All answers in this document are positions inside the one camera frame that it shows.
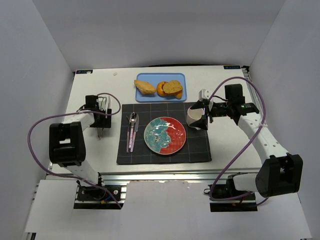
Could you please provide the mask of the metal serving tongs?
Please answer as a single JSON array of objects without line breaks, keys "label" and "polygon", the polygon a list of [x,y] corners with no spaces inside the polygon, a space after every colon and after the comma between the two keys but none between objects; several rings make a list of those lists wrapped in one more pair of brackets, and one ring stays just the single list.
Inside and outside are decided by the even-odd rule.
[{"label": "metal serving tongs", "polygon": [[98,120],[98,127],[97,127],[97,137],[100,140],[103,136],[103,130],[106,126],[106,122],[107,122],[107,116],[105,115],[100,115],[99,116],[99,120]]}]

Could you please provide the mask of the light golden bread loaf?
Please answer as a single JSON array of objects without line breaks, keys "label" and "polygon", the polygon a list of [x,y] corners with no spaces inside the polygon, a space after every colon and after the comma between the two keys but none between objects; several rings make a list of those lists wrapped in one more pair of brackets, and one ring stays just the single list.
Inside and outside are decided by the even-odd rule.
[{"label": "light golden bread loaf", "polygon": [[146,81],[136,79],[134,80],[134,85],[142,95],[153,95],[157,91],[153,85]]}]

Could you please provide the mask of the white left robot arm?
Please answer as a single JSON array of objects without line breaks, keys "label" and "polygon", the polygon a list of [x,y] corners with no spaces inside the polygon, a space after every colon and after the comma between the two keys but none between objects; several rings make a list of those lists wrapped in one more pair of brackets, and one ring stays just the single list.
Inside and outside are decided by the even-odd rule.
[{"label": "white left robot arm", "polygon": [[101,186],[101,175],[86,160],[84,130],[95,128],[100,139],[104,129],[111,127],[109,96],[87,95],[81,110],[97,113],[73,114],[61,123],[53,123],[49,127],[49,159],[53,164],[70,171],[93,185]]}]

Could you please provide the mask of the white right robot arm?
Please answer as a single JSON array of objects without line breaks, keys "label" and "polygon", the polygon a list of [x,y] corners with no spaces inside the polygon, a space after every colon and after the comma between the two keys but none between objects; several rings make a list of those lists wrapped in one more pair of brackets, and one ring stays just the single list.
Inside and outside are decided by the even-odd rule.
[{"label": "white right robot arm", "polygon": [[239,172],[228,176],[223,190],[210,188],[209,196],[216,201],[237,200],[252,193],[264,198],[296,193],[300,189],[303,160],[290,154],[264,124],[256,105],[246,102],[241,84],[224,87],[225,101],[214,102],[209,90],[202,89],[190,109],[203,110],[203,115],[190,123],[191,128],[207,130],[217,117],[229,117],[247,135],[261,160],[257,174]]}]

